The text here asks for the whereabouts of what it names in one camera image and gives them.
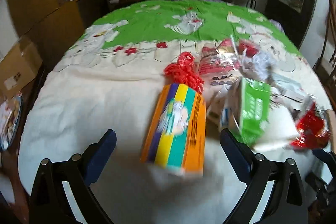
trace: cardboard box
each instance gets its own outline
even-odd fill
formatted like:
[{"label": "cardboard box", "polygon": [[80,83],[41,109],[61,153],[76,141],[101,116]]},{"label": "cardboard box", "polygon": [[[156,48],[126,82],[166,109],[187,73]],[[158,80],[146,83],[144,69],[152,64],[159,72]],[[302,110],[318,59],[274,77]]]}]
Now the cardboard box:
[{"label": "cardboard box", "polygon": [[34,43],[26,36],[21,37],[0,62],[0,90],[12,98],[33,80],[42,64]]}]

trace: red foil wrapper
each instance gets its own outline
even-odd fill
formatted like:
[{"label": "red foil wrapper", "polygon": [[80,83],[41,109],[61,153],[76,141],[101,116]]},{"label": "red foil wrapper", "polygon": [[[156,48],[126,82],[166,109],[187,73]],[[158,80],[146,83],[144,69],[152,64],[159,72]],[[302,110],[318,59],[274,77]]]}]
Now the red foil wrapper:
[{"label": "red foil wrapper", "polygon": [[300,137],[291,143],[294,148],[324,148],[328,144],[330,132],[327,121],[312,97],[305,102],[305,108],[296,119],[295,126]]},{"label": "red foil wrapper", "polygon": [[253,57],[256,55],[260,47],[256,43],[251,42],[247,39],[239,39],[238,53],[243,54],[243,51],[246,49],[246,56]]}]

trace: white bedspread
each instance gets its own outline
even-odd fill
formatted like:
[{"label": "white bedspread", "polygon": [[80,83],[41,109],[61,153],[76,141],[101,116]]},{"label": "white bedspread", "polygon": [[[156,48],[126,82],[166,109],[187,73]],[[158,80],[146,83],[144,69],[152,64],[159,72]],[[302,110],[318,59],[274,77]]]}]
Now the white bedspread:
[{"label": "white bedspread", "polygon": [[[110,58],[102,58],[93,68],[69,66],[48,75],[22,135],[18,167],[24,188],[31,193],[43,158],[52,162],[68,160],[75,153],[83,153],[111,128],[117,134],[117,146],[91,189],[114,223],[222,223],[245,184],[238,181],[228,162],[216,128],[207,126],[202,178],[184,180],[141,164],[140,149],[166,84],[162,71],[168,62],[136,58],[116,68]],[[311,68],[300,60],[295,64],[294,72],[279,73],[301,82],[322,107],[331,108]],[[205,86],[207,101],[217,89]],[[310,151],[280,149],[265,156],[277,161],[295,159],[303,178],[315,164]],[[252,223],[259,220],[271,188],[269,183]],[[68,187],[66,192],[71,196]],[[84,223],[73,197],[70,204],[77,219]]]}]

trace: orange box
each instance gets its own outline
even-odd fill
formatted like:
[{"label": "orange box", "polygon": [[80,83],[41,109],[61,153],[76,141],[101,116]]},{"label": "orange box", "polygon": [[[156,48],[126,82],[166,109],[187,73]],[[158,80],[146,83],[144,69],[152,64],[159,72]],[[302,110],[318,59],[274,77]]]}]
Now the orange box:
[{"label": "orange box", "polygon": [[205,102],[184,84],[166,85],[144,143],[141,162],[152,162],[176,174],[202,174]]}]

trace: bed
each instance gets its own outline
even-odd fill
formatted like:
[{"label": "bed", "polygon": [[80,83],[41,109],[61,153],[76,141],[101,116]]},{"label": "bed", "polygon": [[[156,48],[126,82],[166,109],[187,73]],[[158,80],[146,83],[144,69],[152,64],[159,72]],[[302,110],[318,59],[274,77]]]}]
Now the bed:
[{"label": "bed", "polygon": [[[97,142],[107,129],[117,146],[91,189],[114,223],[222,223],[245,184],[238,181],[207,123],[202,178],[185,180],[139,162],[162,87],[163,69],[184,51],[197,56],[206,42],[249,38],[278,62],[276,72],[300,82],[324,109],[328,97],[296,47],[261,13],[230,3],[149,0],[116,10],[94,22],[49,73],[21,139],[18,168],[30,194],[43,158],[68,160]],[[209,103],[219,87],[204,85]],[[270,160],[295,159],[300,175],[315,168],[310,151],[278,149]],[[78,221],[85,223],[64,183]],[[272,183],[251,221],[259,220]]]}]

